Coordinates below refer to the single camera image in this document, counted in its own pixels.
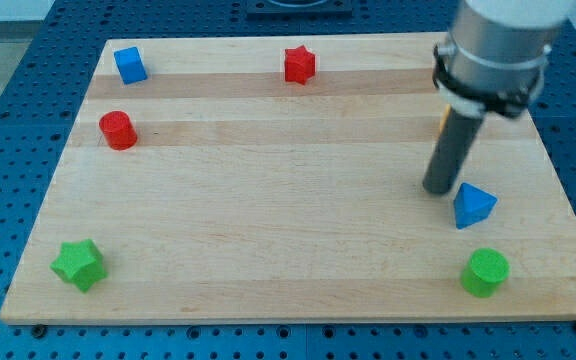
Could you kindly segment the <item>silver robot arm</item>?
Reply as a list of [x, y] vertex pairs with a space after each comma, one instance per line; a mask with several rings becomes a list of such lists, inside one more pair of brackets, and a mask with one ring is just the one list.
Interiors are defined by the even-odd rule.
[[516, 118], [541, 94], [573, 0], [463, 0], [435, 45], [433, 82], [467, 118]]

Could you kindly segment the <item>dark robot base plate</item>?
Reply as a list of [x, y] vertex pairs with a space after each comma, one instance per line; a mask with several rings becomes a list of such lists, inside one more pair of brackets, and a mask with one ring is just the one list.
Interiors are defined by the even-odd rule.
[[352, 0], [248, 0], [249, 18], [271, 15], [348, 15], [352, 13]]

